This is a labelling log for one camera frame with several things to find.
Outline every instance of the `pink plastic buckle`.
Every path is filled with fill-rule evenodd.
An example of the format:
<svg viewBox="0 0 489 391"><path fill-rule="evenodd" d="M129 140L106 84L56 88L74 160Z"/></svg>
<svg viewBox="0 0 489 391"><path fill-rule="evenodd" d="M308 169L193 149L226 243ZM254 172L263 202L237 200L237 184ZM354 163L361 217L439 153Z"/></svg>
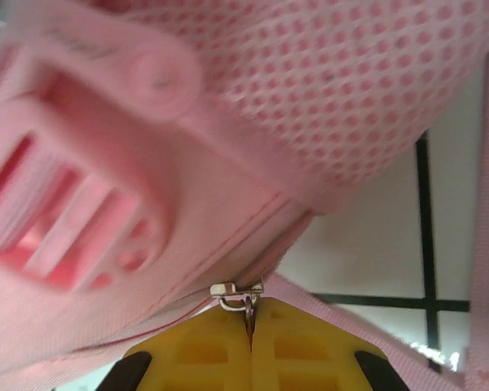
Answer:
<svg viewBox="0 0 489 391"><path fill-rule="evenodd" d="M75 133L35 98L0 105L0 263L72 290L142 270L159 258L170 230L156 212L166 204L150 205L144 189L104 177Z"/></svg>
<svg viewBox="0 0 489 391"><path fill-rule="evenodd" d="M202 69L180 39L75 2L17 0L7 23L37 55L151 121L172 121L200 97Z"/></svg>

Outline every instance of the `pink backpack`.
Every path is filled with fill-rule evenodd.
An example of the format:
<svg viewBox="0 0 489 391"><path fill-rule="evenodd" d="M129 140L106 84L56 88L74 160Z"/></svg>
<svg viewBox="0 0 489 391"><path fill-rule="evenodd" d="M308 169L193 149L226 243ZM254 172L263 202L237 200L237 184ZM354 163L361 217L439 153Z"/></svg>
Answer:
<svg viewBox="0 0 489 391"><path fill-rule="evenodd" d="M212 284L270 277L488 51L489 0L7 2L0 390L66 383L208 305ZM475 314L489 244L478 256ZM353 315L267 288L382 347L413 391L460 389ZM489 390L482 311L468 390Z"/></svg>

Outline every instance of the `pink mesh fabric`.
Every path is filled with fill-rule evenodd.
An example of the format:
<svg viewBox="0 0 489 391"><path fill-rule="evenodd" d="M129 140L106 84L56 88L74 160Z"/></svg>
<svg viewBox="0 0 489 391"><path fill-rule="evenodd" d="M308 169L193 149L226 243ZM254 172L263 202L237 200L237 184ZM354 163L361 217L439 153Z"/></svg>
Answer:
<svg viewBox="0 0 489 391"><path fill-rule="evenodd" d="M275 151L255 158L303 171L312 191L379 173L489 51L489 0L149 4L128 17L191 43L209 90L260 127ZM296 183L281 186L308 200Z"/></svg>

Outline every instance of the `zipper pull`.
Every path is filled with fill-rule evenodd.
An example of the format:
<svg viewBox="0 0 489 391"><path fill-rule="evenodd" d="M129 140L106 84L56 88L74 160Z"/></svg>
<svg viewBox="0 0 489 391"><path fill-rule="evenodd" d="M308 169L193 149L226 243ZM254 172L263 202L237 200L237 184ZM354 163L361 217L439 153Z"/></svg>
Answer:
<svg viewBox="0 0 489 391"><path fill-rule="evenodd" d="M234 283L216 283L210 287L210 296L217 299L225 311L244 312L244 325L250 341L250 349L252 349L258 299L263 293L262 280L245 289L239 289Z"/></svg>

